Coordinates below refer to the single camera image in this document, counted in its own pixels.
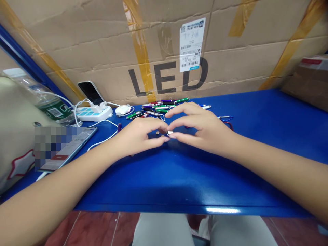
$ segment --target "green bottle label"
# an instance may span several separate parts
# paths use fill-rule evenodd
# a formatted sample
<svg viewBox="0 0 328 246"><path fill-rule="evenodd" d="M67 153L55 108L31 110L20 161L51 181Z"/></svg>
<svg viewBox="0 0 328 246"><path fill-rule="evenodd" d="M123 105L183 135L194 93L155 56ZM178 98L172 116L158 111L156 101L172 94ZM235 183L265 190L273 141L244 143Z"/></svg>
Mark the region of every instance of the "green bottle label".
<svg viewBox="0 0 328 246"><path fill-rule="evenodd" d="M73 113L62 101L39 107L39 109L55 121L64 119Z"/></svg>

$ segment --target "plastic water bottle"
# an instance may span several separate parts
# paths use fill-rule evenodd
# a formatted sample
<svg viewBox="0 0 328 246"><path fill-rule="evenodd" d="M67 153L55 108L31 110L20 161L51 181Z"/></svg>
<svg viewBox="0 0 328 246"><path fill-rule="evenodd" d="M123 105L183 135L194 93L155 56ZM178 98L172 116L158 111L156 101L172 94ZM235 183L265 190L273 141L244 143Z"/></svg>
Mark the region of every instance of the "plastic water bottle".
<svg viewBox="0 0 328 246"><path fill-rule="evenodd" d="M57 96L48 93L51 92L44 85L31 79L22 69L12 68L3 71L12 80L17 82L21 87L25 88L29 93L25 93L29 101L63 127L77 126L74 113L68 106ZM81 120L77 117L79 126L82 125Z"/></svg>

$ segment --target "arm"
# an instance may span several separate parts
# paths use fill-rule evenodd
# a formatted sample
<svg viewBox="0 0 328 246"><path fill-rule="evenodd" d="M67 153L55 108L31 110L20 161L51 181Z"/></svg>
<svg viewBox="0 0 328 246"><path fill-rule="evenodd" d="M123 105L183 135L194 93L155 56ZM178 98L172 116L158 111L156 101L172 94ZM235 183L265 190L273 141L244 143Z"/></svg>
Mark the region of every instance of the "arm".
<svg viewBox="0 0 328 246"><path fill-rule="evenodd" d="M152 130L166 128L159 119L135 119L109 141L17 193L0 206L1 244L37 245L44 241L114 162L168 141L167 137L147 136Z"/></svg>
<svg viewBox="0 0 328 246"><path fill-rule="evenodd" d="M171 138L243 165L328 224L328 165L243 137L192 102L165 116L182 112L189 116L173 121L168 130L185 125L198 132L195 136L172 133Z"/></svg>

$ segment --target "packing tape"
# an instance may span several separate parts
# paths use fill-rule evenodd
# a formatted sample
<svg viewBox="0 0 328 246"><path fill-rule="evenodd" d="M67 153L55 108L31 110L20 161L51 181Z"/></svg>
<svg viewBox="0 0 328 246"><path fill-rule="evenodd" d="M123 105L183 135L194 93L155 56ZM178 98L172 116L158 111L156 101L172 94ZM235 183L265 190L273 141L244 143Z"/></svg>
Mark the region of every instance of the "packing tape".
<svg viewBox="0 0 328 246"><path fill-rule="evenodd" d="M230 28L229 37L240 37L258 0L241 0L235 19Z"/></svg>
<svg viewBox="0 0 328 246"><path fill-rule="evenodd" d="M173 56L173 45L171 28L162 26L157 29L158 42L160 44L162 59L166 60L167 57Z"/></svg>
<svg viewBox="0 0 328 246"><path fill-rule="evenodd" d="M276 78L281 76L285 66L298 49L303 39L308 35L314 25L321 19L323 14L327 11L325 0L311 0L309 3L303 20L299 24L297 30L286 45L276 67L269 76L269 78L260 86L259 90L270 89L274 84Z"/></svg>
<svg viewBox="0 0 328 246"><path fill-rule="evenodd" d="M52 59L52 57L43 51L43 49L38 45L36 40L31 36L31 34L26 30L24 24L17 17L15 12L11 9L6 0L0 0L0 11L4 14L7 21L13 26L15 31L25 40L26 43L33 49L33 51L39 55L42 60L51 68L76 94L79 100L83 100L85 96L79 91L79 89L73 84L73 82L68 78L68 76L63 72L60 66Z"/></svg>
<svg viewBox="0 0 328 246"><path fill-rule="evenodd" d="M150 73L145 34L142 30L142 18L139 11L139 0L123 0L123 7L136 52L143 86L148 102L156 101L153 80Z"/></svg>

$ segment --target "floor tile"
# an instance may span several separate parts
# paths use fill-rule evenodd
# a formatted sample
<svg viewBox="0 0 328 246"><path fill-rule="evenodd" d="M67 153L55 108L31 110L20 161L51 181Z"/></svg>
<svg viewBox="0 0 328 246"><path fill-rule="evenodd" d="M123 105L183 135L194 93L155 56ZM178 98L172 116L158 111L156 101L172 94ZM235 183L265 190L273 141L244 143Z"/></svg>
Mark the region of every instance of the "floor tile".
<svg viewBox="0 0 328 246"><path fill-rule="evenodd" d="M263 221L268 226L271 234L273 235L274 239L276 240L278 246L288 246L288 244L285 242L284 238L281 236L280 232L277 230L274 223L271 221L269 217L262 217Z"/></svg>
<svg viewBox="0 0 328 246"><path fill-rule="evenodd" d="M111 245L117 213L81 212L65 246L99 246L105 240Z"/></svg>
<svg viewBox="0 0 328 246"><path fill-rule="evenodd" d="M205 219L206 215L196 215L196 214L188 214L187 220L188 224L191 229L197 230L199 229L199 225L202 221L202 219Z"/></svg>
<svg viewBox="0 0 328 246"><path fill-rule="evenodd" d="M54 233L48 238L45 246L63 246L78 215L79 211L70 212Z"/></svg>
<svg viewBox="0 0 328 246"><path fill-rule="evenodd" d="M318 232L314 218L271 218L289 246L327 246L328 237Z"/></svg>
<svg viewBox="0 0 328 246"><path fill-rule="evenodd" d="M120 212L112 246L129 246L133 241L134 230L140 213Z"/></svg>

